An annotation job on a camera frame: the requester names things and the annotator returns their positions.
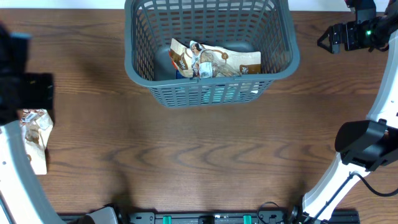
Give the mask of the light teal wipes packet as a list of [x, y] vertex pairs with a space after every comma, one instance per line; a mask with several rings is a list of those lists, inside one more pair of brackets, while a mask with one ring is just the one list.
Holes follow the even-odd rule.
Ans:
[[201, 94], [201, 102], [208, 103], [232, 103], [244, 97], [249, 91], [249, 85], [233, 83], [229, 85], [204, 86]]

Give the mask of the cream snack pouch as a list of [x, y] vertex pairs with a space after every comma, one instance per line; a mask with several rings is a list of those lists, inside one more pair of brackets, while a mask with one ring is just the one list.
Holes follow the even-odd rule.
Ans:
[[169, 57], [173, 66], [185, 78], [193, 77], [192, 51], [176, 39], [171, 40]]

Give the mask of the blue carton box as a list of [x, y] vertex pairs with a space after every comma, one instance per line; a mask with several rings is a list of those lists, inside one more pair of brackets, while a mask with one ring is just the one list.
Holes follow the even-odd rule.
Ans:
[[175, 71], [176, 79], [183, 79], [185, 78], [178, 70]]

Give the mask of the orange spaghetti packet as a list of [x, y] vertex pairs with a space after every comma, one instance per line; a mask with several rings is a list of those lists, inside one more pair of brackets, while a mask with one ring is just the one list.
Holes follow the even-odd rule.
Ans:
[[178, 70], [178, 66], [177, 66], [177, 64], [174, 62], [174, 57], [173, 57], [173, 53], [172, 53], [171, 50], [169, 50], [169, 57], [170, 57], [170, 60], [171, 60], [171, 62], [172, 62], [173, 68], [176, 69], [176, 70]]

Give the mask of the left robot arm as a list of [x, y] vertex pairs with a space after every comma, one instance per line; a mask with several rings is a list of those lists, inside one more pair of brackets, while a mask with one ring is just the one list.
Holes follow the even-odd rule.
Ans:
[[118, 223], [113, 207], [59, 216], [36, 178], [22, 140], [19, 111], [53, 108], [53, 75], [29, 73], [29, 35], [1, 28], [1, 206], [9, 223]]

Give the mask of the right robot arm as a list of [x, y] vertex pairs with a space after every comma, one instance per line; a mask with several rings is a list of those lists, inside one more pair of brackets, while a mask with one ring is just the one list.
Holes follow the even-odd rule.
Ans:
[[334, 218], [349, 222], [354, 214], [337, 215], [335, 208], [358, 181], [379, 197], [397, 195], [397, 191], [380, 193], [365, 180], [378, 167], [397, 160], [397, 0], [389, 1], [383, 16], [376, 15], [373, 0], [346, 5], [355, 13], [355, 21], [330, 26], [317, 45], [332, 54], [339, 53], [340, 45], [346, 51], [387, 52], [381, 86], [366, 118], [341, 126], [333, 162], [284, 223], [330, 223]]

